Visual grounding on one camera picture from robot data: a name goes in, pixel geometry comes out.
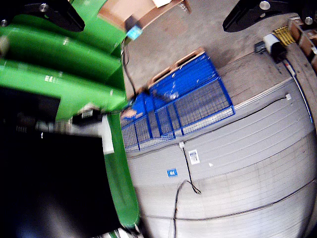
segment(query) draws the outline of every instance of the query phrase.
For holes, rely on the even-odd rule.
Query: wooden pallet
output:
[[[181,58],[180,60],[176,61],[170,67],[164,69],[162,72],[155,75],[149,82],[148,87],[152,87],[154,84],[160,82],[162,79],[173,73],[174,71],[178,70],[184,64],[196,59],[198,56],[205,53],[205,50],[202,47],[199,47],[195,51],[189,53],[187,56]]]

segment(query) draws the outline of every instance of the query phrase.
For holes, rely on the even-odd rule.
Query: white label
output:
[[[192,165],[200,163],[197,150],[191,150],[188,154]]]
[[[93,115],[93,111],[89,111],[89,112],[83,112],[81,115],[81,118],[88,118],[91,117]]]

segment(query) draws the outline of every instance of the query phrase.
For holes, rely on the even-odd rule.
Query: blue metal frame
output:
[[[186,97],[191,95],[191,97],[195,97],[195,93],[198,95],[198,100],[201,99],[202,97],[199,98],[199,94],[201,92],[197,92],[197,90],[202,89],[203,87],[211,87],[217,90],[217,92],[220,94],[219,101],[213,101],[213,96],[211,96],[211,101],[204,101],[203,105],[201,107],[197,107],[197,110],[195,109],[194,111],[183,111],[181,110],[179,112],[179,106],[186,103]],[[164,95],[164,90],[170,88],[170,93],[175,93],[177,92],[178,96],[176,99],[174,99],[171,102],[166,102],[162,100],[161,98],[157,98],[153,96],[153,91],[156,90],[157,92],[161,93]],[[202,89],[203,93],[206,93],[205,95],[210,95],[208,93],[208,90],[210,88],[205,88]],[[232,101],[230,99],[230,96],[220,78],[218,75],[215,66],[213,63],[210,61],[210,58],[206,55],[206,53],[202,54],[201,56],[197,57],[193,61],[183,65],[180,67],[178,70],[174,71],[164,79],[162,79],[160,82],[155,84],[152,88],[150,88],[150,95],[147,95],[145,93],[141,93],[138,95],[137,101],[132,106],[134,110],[137,111],[137,115],[139,113],[143,113],[143,115],[139,118],[131,118],[128,119],[130,122],[122,127],[122,130],[128,128],[129,126],[134,126],[136,137],[137,137],[137,147],[138,150],[142,150],[143,148],[141,147],[141,144],[143,144],[146,147],[150,147],[153,145],[157,145],[160,143],[163,143],[165,141],[175,139],[177,136],[179,136],[179,133],[176,135],[176,131],[181,131],[181,136],[184,136],[185,134],[191,133],[193,131],[196,131],[197,128],[196,126],[194,127],[193,131],[190,131],[190,126],[197,124],[199,128],[203,128],[207,125],[216,123],[218,121],[221,121],[231,115],[235,114],[235,110],[232,104]],[[216,118],[214,122],[211,121],[206,121],[206,124],[199,124],[199,122],[206,120],[212,116],[219,115],[222,112],[231,109],[228,111],[227,115],[223,115],[223,117]],[[157,127],[158,127],[158,132],[159,132],[159,137],[157,137],[157,132],[155,136],[153,135],[152,128],[156,124],[153,125],[153,120],[150,121],[149,119],[149,113],[154,113]],[[161,124],[161,118],[162,114],[164,114],[164,117],[167,118],[162,118],[163,122],[166,123],[165,125],[169,124],[170,125],[170,130],[168,128],[168,131],[163,132],[162,124]],[[195,120],[192,122],[194,119],[189,119],[187,120],[186,117],[190,116],[192,118],[198,117],[200,119]],[[139,130],[139,131],[146,131],[148,134],[144,134],[145,139],[149,137],[149,139],[146,139],[144,141],[140,141],[138,138],[137,134],[137,126],[136,123],[138,123],[141,120],[146,120],[146,125],[148,128],[145,128],[144,130]],[[175,123],[175,126],[177,125],[176,122],[179,124],[179,128],[174,128],[173,123]],[[133,147],[136,147],[136,145],[133,145],[126,147],[126,150],[133,149]]]

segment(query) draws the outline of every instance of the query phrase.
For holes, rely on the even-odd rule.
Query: concrete floor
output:
[[[254,44],[295,15],[265,19],[240,32],[226,33],[222,23],[238,0],[189,0],[192,13],[176,6],[144,29],[129,43],[128,70],[138,89],[154,75],[199,46],[205,48],[216,68],[254,50]],[[127,96],[133,91],[125,77]]]

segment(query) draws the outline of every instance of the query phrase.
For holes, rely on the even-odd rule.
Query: green metal panel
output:
[[[120,58],[65,36],[21,25],[1,27],[1,34],[10,42],[8,59],[50,67],[124,89],[121,78],[108,80],[117,71],[122,74]]]
[[[105,2],[105,0],[75,0],[72,3],[85,21],[83,32],[66,31],[47,20],[29,15],[16,16],[13,22],[68,36],[111,54],[121,44],[126,34],[98,17],[98,12]]]
[[[107,111],[126,104],[125,93],[120,90],[9,60],[0,60],[0,86],[61,98],[56,120],[71,118],[87,103]]]
[[[134,228],[139,223],[139,206],[125,155],[120,115],[109,115],[114,153],[105,155],[107,177],[120,223]]]

